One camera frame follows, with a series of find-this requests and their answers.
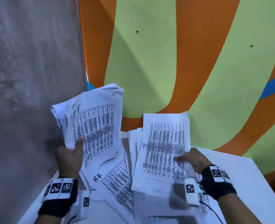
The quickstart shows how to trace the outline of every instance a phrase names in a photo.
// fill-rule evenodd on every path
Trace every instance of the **gray wall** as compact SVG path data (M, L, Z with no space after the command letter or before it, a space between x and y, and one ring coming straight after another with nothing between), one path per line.
M17 223L57 170L50 106L85 90L75 0L0 0L0 223Z

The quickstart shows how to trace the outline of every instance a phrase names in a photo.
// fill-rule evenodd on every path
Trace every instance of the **left hand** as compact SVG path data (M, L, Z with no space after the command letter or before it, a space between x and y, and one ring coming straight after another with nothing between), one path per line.
M77 177L83 163L84 139L84 136L79 137L74 149L68 149L62 145L56 150L55 156L58 164L59 176L67 178Z

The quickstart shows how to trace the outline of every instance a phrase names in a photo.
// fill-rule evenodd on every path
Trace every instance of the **black wristband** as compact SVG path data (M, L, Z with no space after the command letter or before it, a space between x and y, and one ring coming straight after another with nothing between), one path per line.
M202 172L201 185L205 192L212 196L213 199L218 200L221 196L225 196L229 193L237 194L232 184L228 182L215 182L210 170L210 166L206 167Z
M70 197L68 199L46 200L38 211L38 215L50 215L63 218L75 203L78 195L78 181L73 180Z

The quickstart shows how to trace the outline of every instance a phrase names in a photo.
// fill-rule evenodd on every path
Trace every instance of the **white table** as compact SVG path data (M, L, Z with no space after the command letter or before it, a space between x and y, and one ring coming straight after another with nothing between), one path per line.
M275 223L275 194L270 188L252 159L198 148L212 163L226 170L234 181L234 187L240 199L263 224ZM41 199L46 187L29 207L18 224L31 224L37 218ZM125 223L125 221L105 201L91 201L89 218L78 222L84 223Z

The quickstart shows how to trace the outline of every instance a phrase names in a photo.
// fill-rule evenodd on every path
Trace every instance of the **wrist strap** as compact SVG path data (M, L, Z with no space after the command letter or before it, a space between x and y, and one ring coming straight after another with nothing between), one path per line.
M78 181L73 178L54 179L46 188L43 204L38 215L51 215L63 218L76 201Z
M225 170L215 165L206 167L202 172L202 177L201 185L203 189L215 200L218 200L221 196L225 196L229 193L237 194L232 185L233 182Z

